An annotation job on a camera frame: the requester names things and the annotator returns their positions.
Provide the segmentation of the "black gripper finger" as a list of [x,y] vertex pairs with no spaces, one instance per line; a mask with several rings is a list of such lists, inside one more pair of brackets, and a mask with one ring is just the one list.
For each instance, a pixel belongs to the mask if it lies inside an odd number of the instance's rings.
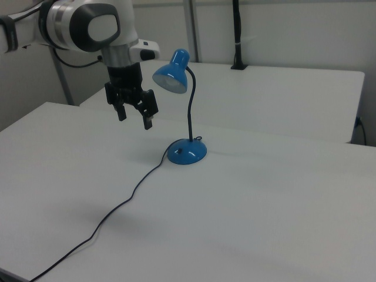
[[110,82],[107,82],[105,84],[105,92],[107,103],[114,107],[114,110],[117,112],[119,120],[125,120],[126,111],[119,90],[116,87],[114,87]]
[[144,129],[149,130],[152,127],[154,115],[159,111],[153,90],[141,91],[140,101],[137,103],[136,109],[143,117]]

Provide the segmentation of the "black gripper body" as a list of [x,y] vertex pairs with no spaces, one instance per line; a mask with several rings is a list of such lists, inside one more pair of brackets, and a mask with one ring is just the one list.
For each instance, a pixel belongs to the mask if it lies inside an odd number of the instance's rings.
[[110,81],[107,83],[107,102],[114,105],[122,100],[129,105],[141,101],[142,71],[140,63],[122,68],[107,67]]

